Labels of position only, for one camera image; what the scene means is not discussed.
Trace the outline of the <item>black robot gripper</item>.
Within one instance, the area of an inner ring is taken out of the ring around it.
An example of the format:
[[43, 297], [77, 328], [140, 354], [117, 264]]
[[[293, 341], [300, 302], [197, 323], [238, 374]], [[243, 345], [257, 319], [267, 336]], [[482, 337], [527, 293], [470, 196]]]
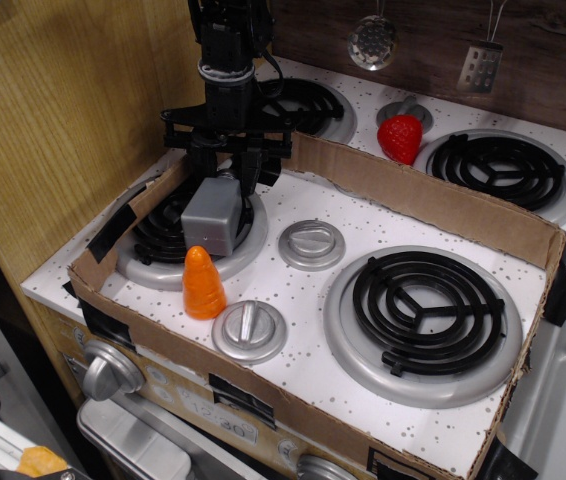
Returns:
[[[240, 82], [207, 81], [204, 103], [161, 112], [164, 145], [188, 150], [198, 181], [217, 175], [216, 152], [242, 153], [241, 192], [252, 195], [257, 184], [266, 184], [262, 171], [267, 154], [292, 155], [296, 121], [290, 113], [264, 111], [266, 104], [280, 97], [284, 86], [282, 77], [258, 82], [252, 75]], [[248, 150], [251, 147], [260, 149]]]

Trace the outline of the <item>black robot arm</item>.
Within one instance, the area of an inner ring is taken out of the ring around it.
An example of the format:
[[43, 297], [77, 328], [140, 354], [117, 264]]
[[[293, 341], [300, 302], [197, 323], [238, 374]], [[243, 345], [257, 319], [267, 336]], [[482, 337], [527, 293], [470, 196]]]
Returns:
[[164, 144], [186, 150], [199, 179], [214, 176], [218, 155], [228, 154], [247, 197], [259, 183], [276, 182], [298, 124], [292, 113], [265, 111], [279, 99], [283, 75], [272, 87], [255, 79], [256, 59], [280, 69], [268, 51], [274, 19], [265, 1], [190, 1], [188, 6], [201, 48], [198, 73], [205, 102], [160, 114]]

